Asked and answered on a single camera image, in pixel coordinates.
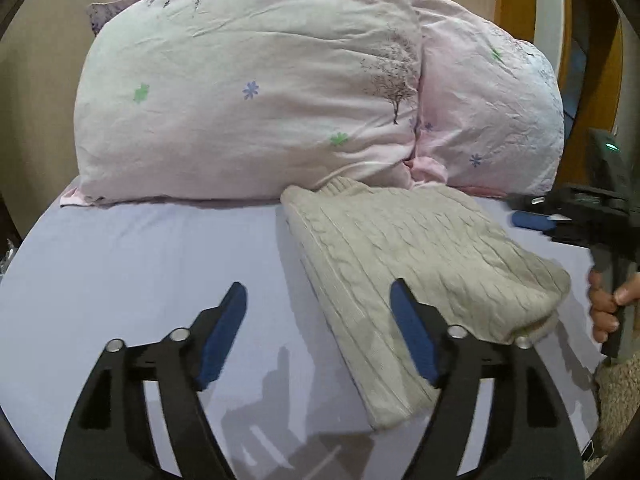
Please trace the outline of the right hand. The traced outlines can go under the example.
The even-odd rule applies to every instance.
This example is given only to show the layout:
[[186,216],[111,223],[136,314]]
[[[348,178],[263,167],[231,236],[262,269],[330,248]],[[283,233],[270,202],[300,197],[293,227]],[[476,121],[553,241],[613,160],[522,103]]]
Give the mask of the right hand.
[[598,344],[604,344],[620,327],[616,312],[639,300],[639,273],[620,285],[615,292],[607,292],[604,289],[603,275],[595,268],[592,268],[588,275],[588,283],[590,318],[593,324],[592,336]]

